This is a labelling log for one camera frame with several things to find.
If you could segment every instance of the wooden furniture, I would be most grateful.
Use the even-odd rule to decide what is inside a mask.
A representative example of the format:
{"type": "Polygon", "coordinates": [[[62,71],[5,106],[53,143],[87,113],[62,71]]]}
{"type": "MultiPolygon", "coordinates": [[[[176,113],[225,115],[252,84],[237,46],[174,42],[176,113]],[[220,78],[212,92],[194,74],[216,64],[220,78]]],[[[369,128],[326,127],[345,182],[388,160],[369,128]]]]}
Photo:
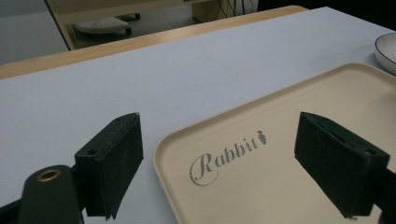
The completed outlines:
{"type": "Polygon", "coordinates": [[[71,63],[83,62],[90,59],[104,57],[107,55],[116,54],[128,50],[140,49],[150,45],[156,45],[188,36],[204,34],[255,21],[268,20],[275,17],[289,15],[305,10],[306,9],[304,7],[297,6],[281,7],[272,10],[248,14],[245,16],[229,18],[226,20],[196,24],[193,26],[164,31],[152,35],[143,35],[95,47],[72,50],[16,63],[7,63],[0,66],[0,79],[29,74],[54,67],[68,65],[71,63]]]}

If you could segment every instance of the white table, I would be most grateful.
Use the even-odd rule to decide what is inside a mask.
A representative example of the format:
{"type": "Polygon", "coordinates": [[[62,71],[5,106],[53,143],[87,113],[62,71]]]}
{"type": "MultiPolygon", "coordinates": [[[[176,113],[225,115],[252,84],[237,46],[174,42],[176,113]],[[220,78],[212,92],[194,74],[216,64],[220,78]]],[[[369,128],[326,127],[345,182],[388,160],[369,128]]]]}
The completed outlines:
{"type": "Polygon", "coordinates": [[[374,42],[390,32],[325,7],[2,79],[0,204],[19,199],[34,171],[72,166],[111,120],[138,111],[145,159],[111,222],[175,223],[152,166],[161,139],[344,63],[382,68],[374,42]]]}

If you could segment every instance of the gray floor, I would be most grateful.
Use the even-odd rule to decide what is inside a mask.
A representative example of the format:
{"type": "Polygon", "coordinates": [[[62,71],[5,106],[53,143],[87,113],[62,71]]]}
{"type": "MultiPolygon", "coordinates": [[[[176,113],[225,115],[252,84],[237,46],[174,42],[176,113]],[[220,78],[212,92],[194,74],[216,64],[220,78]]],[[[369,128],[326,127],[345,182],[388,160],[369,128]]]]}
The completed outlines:
{"type": "MultiPolygon", "coordinates": [[[[237,1],[237,15],[242,15],[241,1],[237,1]]],[[[246,1],[245,8],[246,13],[256,11],[258,0],[246,1]]],[[[192,16],[191,5],[185,5],[180,7],[169,7],[160,10],[153,10],[148,12],[140,13],[139,21],[128,21],[128,16],[120,18],[127,21],[131,28],[132,34],[126,35],[125,32],[117,32],[106,35],[85,35],[79,31],[76,31],[78,39],[78,49],[86,48],[90,46],[100,45],[107,42],[118,41],[125,38],[133,38],[141,35],[154,34],[161,31],[176,29],[180,27],[190,26],[199,23],[192,16]]]]}

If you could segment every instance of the screw hole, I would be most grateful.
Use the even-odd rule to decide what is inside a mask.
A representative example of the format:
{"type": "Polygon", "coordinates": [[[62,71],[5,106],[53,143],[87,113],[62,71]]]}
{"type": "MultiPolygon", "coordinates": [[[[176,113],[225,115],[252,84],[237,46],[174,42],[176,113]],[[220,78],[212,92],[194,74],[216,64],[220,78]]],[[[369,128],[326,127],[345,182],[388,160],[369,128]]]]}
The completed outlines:
{"type": "Polygon", "coordinates": [[[37,176],[38,182],[48,182],[61,174],[60,170],[48,170],[37,176]]]}

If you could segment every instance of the beige tray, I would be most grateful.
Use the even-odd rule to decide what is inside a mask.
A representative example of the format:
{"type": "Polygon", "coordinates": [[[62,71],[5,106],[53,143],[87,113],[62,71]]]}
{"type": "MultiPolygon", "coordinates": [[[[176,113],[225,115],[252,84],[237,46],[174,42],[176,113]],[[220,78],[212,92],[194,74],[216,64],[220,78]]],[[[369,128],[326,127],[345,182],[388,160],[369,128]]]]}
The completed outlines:
{"type": "MultiPolygon", "coordinates": [[[[294,159],[301,111],[387,151],[396,170],[396,78],[346,64],[165,137],[154,167],[177,221],[351,223],[294,159]]],[[[379,213],[352,223],[377,223],[379,213]]]]}

